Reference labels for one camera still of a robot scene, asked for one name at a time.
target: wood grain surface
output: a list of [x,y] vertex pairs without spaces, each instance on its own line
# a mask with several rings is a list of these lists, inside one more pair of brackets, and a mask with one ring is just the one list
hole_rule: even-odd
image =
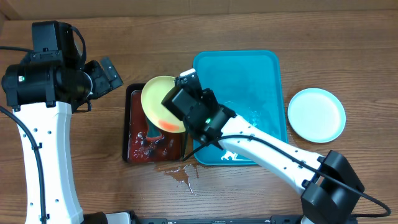
[[[140,217],[166,218],[301,213],[299,196],[258,166],[208,167],[195,159],[133,166],[121,159],[128,85],[177,76],[192,67],[201,51],[268,49],[280,60],[285,110],[294,94],[309,87],[331,91],[346,110],[345,130],[335,141],[312,144],[287,125],[289,142],[324,155],[331,149],[344,154],[366,193],[393,212],[360,223],[398,223],[398,11],[64,21],[80,29],[88,60],[109,56],[124,80],[124,86],[93,101],[92,112],[72,118],[73,171],[85,213],[134,210]],[[5,22],[0,44],[32,48],[31,23]],[[23,55],[1,51],[0,74]],[[0,104],[6,105],[2,91]],[[0,222],[23,223],[27,198],[21,140],[3,114],[0,127]],[[355,212],[382,210],[360,200]]]

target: brown liquid stain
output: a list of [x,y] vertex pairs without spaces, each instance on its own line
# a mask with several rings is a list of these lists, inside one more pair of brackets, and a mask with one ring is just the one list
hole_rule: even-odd
[[191,187],[191,183],[190,183],[190,178],[188,176],[187,173],[187,169],[192,166],[195,170],[196,173],[196,178],[199,179],[199,173],[198,173],[198,164],[189,164],[189,165],[183,165],[180,164],[178,167],[167,167],[167,166],[162,166],[162,165],[156,165],[155,170],[157,172],[163,172],[163,175],[167,175],[167,176],[171,176],[173,179],[176,180],[177,183],[185,183],[191,194],[193,194],[193,190]]
[[181,134],[159,130],[161,138],[147,135],[149,125],[141,105],[141,91],[131,94],[131,124],[127,158],[131,163],[177,161],[181,157]]

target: blue tray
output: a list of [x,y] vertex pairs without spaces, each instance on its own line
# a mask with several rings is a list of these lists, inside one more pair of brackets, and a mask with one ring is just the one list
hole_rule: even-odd
[[[240,114],[258,129],[287,142],[287,130],[277,56],[268,50],[202,52],[193,67],[204,88],[218,103]],[[196,149],[200,146],[193,142]],[[254,165],[255,162],[215,146],[195,154],[204,165]]]

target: black cable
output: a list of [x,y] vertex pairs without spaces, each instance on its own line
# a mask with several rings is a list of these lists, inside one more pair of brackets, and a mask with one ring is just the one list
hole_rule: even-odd
[[87,59],[87,53],[86,53],[86,42],[83,38],[83,36],[81,35],[81,33],[79,32],[79,30],[76,27],[72,27],[72,30],[75,31],[75,33],[77,34],[77,36],[79,36],[80,40],[81,40],[81,44],[83,45],[83,52],[81,53],[81,59],[79,61],[79,67],[78,69],[83,69],[86,63],[86,59]]
[[30,54],[31,52],[27,52],[25,57],[19,62],[20,65],[27,65],[30,63],[31,59],[30,59]]
[[37,163],[37,171],[39,173],[39,184],[40,184],[40,209],[41,209],[41,221],[43,224],[47,223],[47,213],[45,211],[45,189],[44,189],[44,175],[43,175],[43,165],[42,165],[42,159],[40,157],[39,153],[39,147],[36,144],[36,141],[32,135],[32,133],[29,131],[29,129],[26,127],[26,125],[15,115],[13,115],[10,111],[6,110],[4,107],[0,106],[0,111],[7,115],[9,118],[11,118],[15,123],[17,123],[21,129],[25,132],[27,138],[29,139],[32,149],[34,151],[35,157],[36,157],[36,163]]
[[89,99],[86,99],[86,103],[87,103],[87,112],[90,112],[93,109],[93,105],[91,104]]
[[9,47],[9,46],[0,46],[0,50],[17,50],[17,51],[23,51],[23,52],[31,52],[31,49],[25,49],[22,47]]
[[185,130],[185,134],[184,134],[184,144],[183,144],[183,147],[181,147],[181,158],[184,157],[185,151],[187,150],[187,142],[188,142],[188,131]]
[[351,192],[353,192],[353,193],[355,193],[355,194],[357,194],[357,195],[359,195],[361,197],[364,197],[364,198],[368,199],[369,201],[379,205],[380,207],[382,207],[383,209],[386,210],[385,213],[380,213],[380,214],[352,214],[351,215],[352,217],[355,217],[355,218],[379,218],[379,217],[387,217],[387,216],[389,216],[391,214],[391,209],[386,204],[384,204],[381,201],[379,201],[378,199],[376,199],[374,197],[371,197],[371,196],[369,196],[369,195],[367,195],[365,193],[362,193],[362,192],[360,192],[360,191],[358,191],[358,190],[356,190],[356,189],[354,189],[354,188],[352,188],[352,187],[350,187],[350,186],[348,186],[348,185],[346,185],[346,184],[344,184],[344,183],[342,183],[342,182],[330,177],[329,175],[326,175],[326,174],[320,172],[319,170],[314,169],[314,168],[310,167],[309,165],[306,165],[306,163],[304,163],[303,161],[300,161],[300,160],[296,159],[295,157],[293,157],[290,154],[284,152],[283,150],[279,149],[278,147],[274,146],[273,144],[270,144],[269,142],[267,142],[267,141],[265,141],[263,139],[254,137],[254,136],[248,136],[248,135],[243,135],[243,134],[233,134],[233,135],[229,135],[229,136],[222,136],[220,138],[214,139],[214,140],[212,140],[210,142],[207,142],[206,144],[203,144],[203,145],[199,146],[197,149],[193,150],[190,154],[188,154],[182,161],[186,161],[189,157],[194,155],[194,153],[198,152],[200,149],[203,149],[206,146],[209,146],[210,144],[214,144],[214,143],[216,143],[216,142],[218,142],[220,140],[231,139],[231,138],[250,139],[250,140],[254,140],[254,141],[263,143],[266,146],[272,148],[273,150],[281,153],[285,157],[291,159],[293,162],[298,163],[300,166],[302,166],[302,167],[304,167],[304,168],[316,173],[319,176],[324,177],[326,180],[332,181],[334,184],[340,185],[341,187],[345,188],[346,190],[349,190],[349,191],[351,191]]

